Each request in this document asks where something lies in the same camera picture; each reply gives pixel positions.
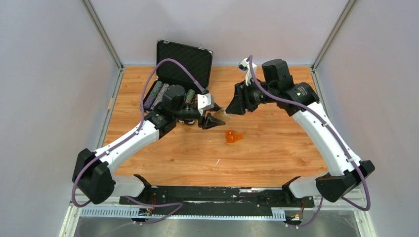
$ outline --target wooden table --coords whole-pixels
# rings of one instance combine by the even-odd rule
[[[126,68],[105,144],[141,120],[141,90],[152,69]],[[308,67],[290,68],[290,72],[295,83],[305,81],[314,87]],[[260,68],[257,77],[263,80]],[[213,67],[209,90],[215,102],[227,106],[234,84],[243,80],[236,67]],[[242,133],[243,139],[227,144],[226,130]],[[326,170],[304,130],[275,104],[266,104],[209,130],[178,123],[168,135],[129,158],[116,174],[140,174],[152,185],[278,187],[296,176]]]

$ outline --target black case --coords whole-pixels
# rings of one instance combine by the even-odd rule
[[[172,58],[178,61],[194,76],[203,88],[208,87],[212,66],[211,50],[161,39],[157,41],[156,64],[166,58]],[[165,62],[161,64],[157,69],[156,74],[157,80],[154,81],[151,89],[153,89],[154,85],[159,80],[169,85],[181,85],[185,88],[185,92],[189,89],[194,90],[197,94],[201,92],[188,75],[186,75],[180,67],[172,62]],[[144,102],[147,100],[151,89],[144,97]]]

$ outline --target gray wall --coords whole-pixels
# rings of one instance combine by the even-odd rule
[[[79,0],[0,5],[0,236],[57,236],[117,68]]]
[[[418,236],[419,2],[359,0],[319,69],[330,116],[376,171],[377,236]]]
[[[311,64],[347,0],[91,0],[121,60],[155,64],[156,41],[205,44],[215,64]]]

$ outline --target orange object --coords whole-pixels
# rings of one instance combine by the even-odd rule
[[[235,143],[241,139],[243,139],[243,134],[239,133],[236,135],[233,130],[225,131],[225,140],[227,143]]]

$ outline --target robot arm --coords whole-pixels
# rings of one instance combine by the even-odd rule
[[[248,58],[240,63],[239,69],[246,73],[246,79],[251,78]],[[277,103],[279,108],[284,109],[306,131],[328,167],[326,174],[306,178],[295,177],[283,185],[283,189],[289,193],[291,199],[323,196],[330,202],[337,201],[361,182],[352,162],[358,166],[364,177],[368,177],[375,170],[374,165],[369,160],[362,161],[348,147],[331,124],[313,88],[304,82],[294,84],[285,61],[281,59],[268,61],[262,64],[262,69],[266,82],[259,84],[265,91],[275,97],[307,106],[324,121],[320,121],[312,113],[294,103],[276,101],[266,96],[255,82],[248,83],[247,80],[235,85],[234,97],[226,113],[243,115],[246,111],[256,110],[259,104]],[[350,159],[345,156],[340,144],[326,126],[329,126],[342,141]]]
[[[207,113],[207,111],[219,109],[211,94],[204,93],[198,95],[197,98],[197,104],[185,104],[184,88],[180,85],[170,86],[162,102],[144,118],[141,129],[138,129],[141,125],[139,123],[131,131],[105,147],[94,152],[88,149],[81,151],[77,157],[73,182],[89,162],[97,159],[77,183],[77,187],[94,204],[99,204],[110,196],[139,196],[145,188],[145,180],[136,176],[114,175],[116,169],[129,157],[169,133],[176,126],[178,119],[197,119],[198,126],[202,129],[225,125],[223,121]]]

